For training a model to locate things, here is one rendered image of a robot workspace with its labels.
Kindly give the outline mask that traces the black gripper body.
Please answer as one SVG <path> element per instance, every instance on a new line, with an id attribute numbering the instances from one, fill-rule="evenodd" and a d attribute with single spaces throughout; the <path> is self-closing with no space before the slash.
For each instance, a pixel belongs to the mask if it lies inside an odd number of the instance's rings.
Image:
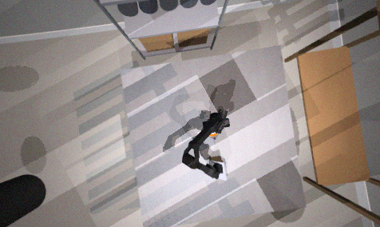
<path id="1" fill-rule="evenodd" d="M 206 121 L 203 121 L 203 127 L 205 127 L 205 124 L 206 124 Z M 230 126 L 229 119 L 226 118 L 226 120 L 224 121 L 224 128 L 229 127 L 229 126 Z"/>

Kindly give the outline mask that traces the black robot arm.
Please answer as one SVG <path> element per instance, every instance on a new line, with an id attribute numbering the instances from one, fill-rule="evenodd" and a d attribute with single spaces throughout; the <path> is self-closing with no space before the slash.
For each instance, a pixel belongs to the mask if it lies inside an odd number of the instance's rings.
<path id="1" fill-rule="evenodd" d="M 211 113 L 210 118 L 206 124 L 204 129 L 192 140 L 188 143 L 187 149 L 184 151 L 182 162 L 190 167 L 191 169 L 200 169 L 208 176 L 218 179 L 219 174 L 223 173 L 223 166 L 220 163 L 214 163 L 213 166 L 206 165 L 200 163 L 199 158 L 199 148 L 200 145 L 207 139 L 207 137 L 211 133 L 221 133 L 224 129 L 224 121 L 227 117 L 226 110 L 219 110 L 218 113 Z M 189 150 L 194 149 L 194 156 L 189 154 Z"/>

